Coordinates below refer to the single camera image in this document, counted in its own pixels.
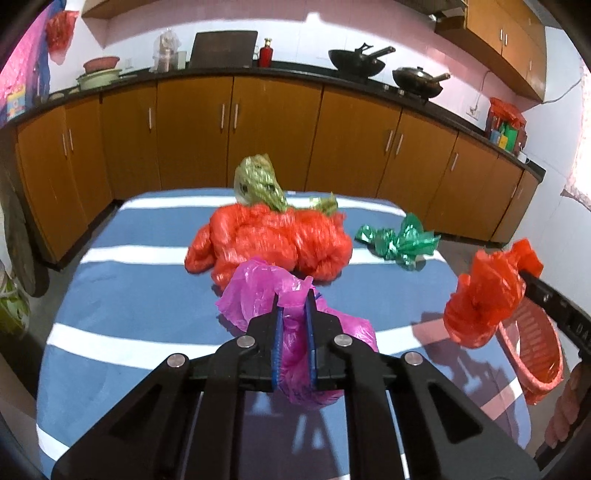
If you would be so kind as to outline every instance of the red plastic bag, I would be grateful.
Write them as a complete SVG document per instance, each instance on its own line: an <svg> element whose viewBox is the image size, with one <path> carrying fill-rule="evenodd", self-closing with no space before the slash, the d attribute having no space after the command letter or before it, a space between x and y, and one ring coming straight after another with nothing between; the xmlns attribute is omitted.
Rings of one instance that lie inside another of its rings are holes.
<svg viewBox="0 0 591 480"><path fill-rule="evenodd" d="M510 126L516 130L521 129L527 123L524 116L515 105L504 102L498 98L491 98L491 108L489 111L498 118L509 122Z"/></svg>
<svg viewBox="0 0 591 480"><path fill-rule="evenodd" d="M520 270L539 277L544 266L527 239L514 243L508 252L476 253L470 275L460 275L443 313L451 339L467 348L479 348L509 318L525 294Z"/></svg>
<svg viewBox="0 0 591 480"><path fill-rule="evenodd" d="M316 210L273 212L263 203L220 207L197 233L185 268L200 273L213 265L212 279L222 290L238 265L253 257L316 280L334 280L353 252L343 219Z"/></svg>
<svg viewBox="0 0 591 480"><path fill-rule="evenodd" d="M58 65L64 63L66 53L72 43L77 17L78 12L64 10L52 17L45 27L49 56Z"/></svg>

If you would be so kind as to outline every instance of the hand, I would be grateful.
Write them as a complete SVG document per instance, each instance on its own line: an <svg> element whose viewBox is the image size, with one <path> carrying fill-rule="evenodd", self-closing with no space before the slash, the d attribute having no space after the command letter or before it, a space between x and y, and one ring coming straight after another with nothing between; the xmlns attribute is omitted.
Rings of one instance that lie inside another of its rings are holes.
<svg viewBox="0 0 591 480"><path fill-rule="evenodd" d="M570 426L579 415L579 401L576 390L583 372L583 364L579 363L570 374L564 392L556 402L554 416L550 419L544 434L545 442L550 448L556 447L558 442L563 442L569 436Z"/></svg>

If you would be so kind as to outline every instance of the cabinet door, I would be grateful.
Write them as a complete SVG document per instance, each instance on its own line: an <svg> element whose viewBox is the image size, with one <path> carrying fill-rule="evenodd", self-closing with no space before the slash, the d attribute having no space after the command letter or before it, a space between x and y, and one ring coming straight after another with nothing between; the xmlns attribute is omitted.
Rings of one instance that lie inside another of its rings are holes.
<svg viewBox="0 0 591 480"><path fill-rule="evenodd" d="M545 51L540 50L536 45L532 45L530 48L527 82L542 100L544 100L546 93L546 69L547 59Z"/></svg>
<svg viewBox="0 0 591 480"><path fill-rule="evenodd" d="M158 165L163 190L225 187L233 77L158 84Z"/></svg>
<svg viewBox="0 0 591 480"><path fill-rule="evenodd" d="M456 137L456 130L403 111L378 197L424 220Z"/></svg>
<svg viewBox="0 0 591 480"><path fill-rule="evenodd" d="M504 30L503 58L523 77L527 78L530 51L534 41L511 16L501 10Z"/></svg>
<svg viewBox="0 0 591 480"><path fill-rule="evenodd" d="M472 203L470 221L464 224L461 236L487 242L492 238L517 190L521 173L517 165L499 155L484 187Z"/></svg>
<svg viewBox="0 0 591 480"><path fill-rule="evenodd" d="M525 211L530 206L538 185L538 180L530 172L523 172L519 186L511 199L511 204L492 237L493 242L505 244L511 240L525 215Z"/></svg>
<svg viewBox="0 0 591 480"><path fill-rule="evenodd" d="M66 107L68 157L78 195L88 223L91 223L113 197L107 177L98 97Z"/></svg>
<svg viewBox="0 0 591 480"><path fill-rule="evenodd" d="M325 89L306 190L375 197L400 108Z"/></svg>
<svg viewBox="0 0 591 480"><path fill-rule="evenodd" d="M425 218L425 229L465 236L477 201L498 153L460 133L448 168Z"/></svg>
<svg viewBox="0 0 591 480"><path fill-rule="evenodd" d="M31 210L59 261L87 227L67 158L64 108L19 125L18 145Z"/></svg>
<svg viewBox="0 0 591 480"><path fill-rule="evenodd" d="M503 46L503 11L492 0L470 0L466 14L466 28L480 37L498 53Z"/></svg>
<svg viewBox="0 0 591 480"><path fill-rule="evenodd" d="M279 185L303 190L310 164L322 87L236 77L230 112L228 185L243 158L269 154Z"/></svg>
<svg viewBox="0 0 591 480"><path fill-rule="evenodd" d="M156 148L156 85L103 97L101 119L113 197L161 190Z"/></svg>

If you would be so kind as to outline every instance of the basket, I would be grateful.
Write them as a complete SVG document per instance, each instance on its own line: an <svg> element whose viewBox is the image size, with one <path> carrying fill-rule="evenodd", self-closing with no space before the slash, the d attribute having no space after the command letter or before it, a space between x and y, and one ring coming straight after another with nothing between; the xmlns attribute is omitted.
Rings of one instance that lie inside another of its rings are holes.
<svg viewBox="0 0 591 480"><path fill-rule="evenodd" d="M518 335L511 330L517 326ZM563 379L558 334L545 311L524 298L513 315L499 325L497 335L513 365L528 405L535 405Z"/></svg>

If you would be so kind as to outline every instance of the bowl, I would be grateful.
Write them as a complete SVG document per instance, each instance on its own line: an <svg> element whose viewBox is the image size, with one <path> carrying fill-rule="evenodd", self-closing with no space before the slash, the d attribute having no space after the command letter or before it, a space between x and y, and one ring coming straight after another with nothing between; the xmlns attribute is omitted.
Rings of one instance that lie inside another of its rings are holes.
<svg viewBox="0 0 591 480"><path fill-rule="evenodd" d="M119 57L99 57L98 59L87 61L83 67L88 75L89 73L100 72L101 70L114 69L118 61L120 61Z"/></svg>

